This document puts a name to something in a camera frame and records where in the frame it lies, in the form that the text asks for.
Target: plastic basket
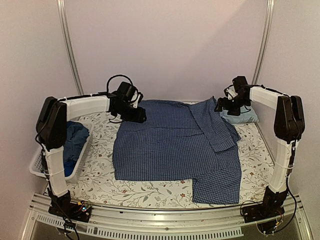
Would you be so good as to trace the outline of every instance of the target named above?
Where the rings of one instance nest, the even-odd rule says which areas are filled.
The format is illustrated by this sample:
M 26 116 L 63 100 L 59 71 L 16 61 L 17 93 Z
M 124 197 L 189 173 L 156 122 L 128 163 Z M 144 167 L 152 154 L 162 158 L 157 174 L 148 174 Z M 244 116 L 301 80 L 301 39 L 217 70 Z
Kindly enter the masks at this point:
M 92 133 L 94 130 L 94 124 L 90 121 L 73 121 L 73 122 L 81 123 L 83 126 L 85 126 L 89 130 L 89 136 L 86 139 L 86 142 L 85 142 L 83 149 L 80 153 L 78 161 L 76 161 L 73 172 L 71 173 L 70 176 L 65 177 L 65 181 L 67 183 L 76 184 L 79 180 L 79 176 L 81 174 L 81 171 L 84 168 L 84 164 L 85 164 L 86 158 L 88 156 L 90 146 L 93 141 Z M 41 148 L 39 148 L 36 155 L 32 159 L 32 162 L 29 166 L 29 171 L 30 171 L 30 173 L 32 173 L 36 176 L 43 177 L 43 178 L 46 177 L 45 174 L 42 173 L 43 167 L 41 164 Z

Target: blue pillow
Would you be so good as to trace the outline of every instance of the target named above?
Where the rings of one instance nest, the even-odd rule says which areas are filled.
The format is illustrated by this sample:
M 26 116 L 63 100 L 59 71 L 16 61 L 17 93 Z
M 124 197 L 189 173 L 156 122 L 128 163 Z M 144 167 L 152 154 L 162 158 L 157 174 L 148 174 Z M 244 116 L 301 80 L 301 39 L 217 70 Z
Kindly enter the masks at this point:
M 240 116 L 228 115 L 227 110 L 220 112 L 220 116 L 230 124 L 248 124 L 258 122 L 259 119 L 255 110 L 251 106 L 246 106 L 246 108 L 245 106 L 240 108 Z

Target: floral pattern fabric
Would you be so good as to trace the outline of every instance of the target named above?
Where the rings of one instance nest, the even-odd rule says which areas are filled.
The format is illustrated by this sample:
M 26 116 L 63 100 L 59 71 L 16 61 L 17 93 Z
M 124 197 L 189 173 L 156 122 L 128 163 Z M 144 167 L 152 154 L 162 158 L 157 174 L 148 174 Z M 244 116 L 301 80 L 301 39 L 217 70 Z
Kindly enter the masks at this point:
M 124 181 L 115 179 L 113 146 L 119 124 L 109 113 L 80 118 L 93 122 L 93 141 L 76 184 L 68 183 L 71 197 L 92 203 L 153 209 L 212 208 L 221 205 L 192 202 L 192 180 Z M 261 201 L 273 173 L 273 162 L 254 123 L 236 124 L 242 179 L 239 203 Z

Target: black cable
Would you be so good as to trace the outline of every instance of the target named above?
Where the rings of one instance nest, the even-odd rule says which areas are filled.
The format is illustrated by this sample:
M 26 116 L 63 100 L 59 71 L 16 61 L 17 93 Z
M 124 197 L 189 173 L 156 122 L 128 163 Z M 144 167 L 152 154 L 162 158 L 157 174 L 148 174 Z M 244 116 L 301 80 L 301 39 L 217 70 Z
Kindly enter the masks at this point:
M 231 97 L 232 100 L 235 99 L 228 91 L 226 93 Z
M 66 237 L 70 240 L 74 240 L 73 238 L 71 238 L 68 234 L 67 234 L 67 226 L 72 228 L 75 232 L 75 235 L 76 235 L 76 239 L 77 240 L 80 240 L 80 236 L 78 234 L 78 231 L 76 229 L 76 226 L 74 225 L 74 223 L 71 221 L 71 222 L 68 222 L 67 219 L 65 217 L 62 218 L 64 220 L 64 225 L 63 225 L 63 228 L 64 228 L 64 233 L 66 235 Z
M 298 126 L 297 120 L 295 118 L 294 111 L 293 111 L 292 107 L 291 107 L 291 114 L 292 114 L 293 121 L 294 121 L 294 123 L 296 125 L 296 129 L 298 129 L 298 136 L 297 136 L 297 139 L 296 139 L 296 140 L 298 140 L 298 137 L 300 136 L 301 132 L 300 132 L 300 129 L 299 129 L 299 126 Z
M 133 82 L 131 81 L 131 79 L 130 79 L 128 76 L 122 75 L 122 74 L 117 74 L 117 75 L 114 75 L 114 76 L 110 77 L 109 80 L 106 82 L 106 92 L 107 92 L 107 93 L 109 93 L 109 83 L 110 83 L 110 81 L 111 81 L 112 79 L 114 79 L 114 78 L 117 78 L 117 77 L 123 77 L 123 78 L 125 78 L 125 79 L 128 79 L 129 82 L 130 82 L 130 84 L 131 84 L 132 86 L 134 85 Z
M 112 123 L 112 124 L 121 124 L 124 122 L 124 120 L 122 121 L 112 121 L 112 119 L 109 119 L 109 122 Z
M 240 215 L 242 216 L 242 217 L 244 217 L 244 215 L 242 214 L 242 206 L 246 203 L 246 202 L 251 202 L 251 203 L 255 203 L 255 204 L 259 204 L 259 202 L 257 202 L 257 201 L 252 201 L 252 200 L 246 200 L 246 201 L 244 201 L 243 203 L 241 203 L 241 205 L 240 205 Z

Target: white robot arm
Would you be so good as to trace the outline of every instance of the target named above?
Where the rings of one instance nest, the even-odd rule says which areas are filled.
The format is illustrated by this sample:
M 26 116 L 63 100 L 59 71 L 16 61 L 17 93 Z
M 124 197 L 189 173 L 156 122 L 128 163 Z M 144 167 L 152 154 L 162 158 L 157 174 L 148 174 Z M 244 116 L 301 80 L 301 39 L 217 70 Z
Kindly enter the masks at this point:
M 228 110 L 229 115 L 240 115 L 240 107 L 250 106 L 251 101 L 275 110 L 274 133 L 277 137 L 277 154 L 274 171 L 265 189 L 263 202 L 242 208 L 246 223 L 283 214 L 282 207 L 288 194 L 288 177 L 294 166 L 296 148 L 305 130 L 302 101 L 299 96 L 289 96 L 263 85 L 248 85 L 244 76 L 233 79 L 234 91 L 227 87 L 227 97 L 219 98 L 216 112 Z
M 108 83 L 115 77 L 125 77 L 130 83 L 122 82 L 117 91 L 109 93 Z M 91 209 L 86 207 L 85 211 L 76 211 L 75 214 L 79 206 L 71 203 L 67 188 L 63 164 L 67 121 L 100 112 L 110 112 L 114 117 L 119 114 L 123 121 L 143 123 L 147 119 L 146 111 L 138 107 L 143 95 L 128 77 L 116 75 L 108 83 L 106 92 L 62 99 L 48 97 L 43 104 L 36 124 L 35 139 L 42 147 L 42 166 L 49 182 L 48 194 L 52 199 L 51 214 L 82 222 L 88 222 L 91 214 Z

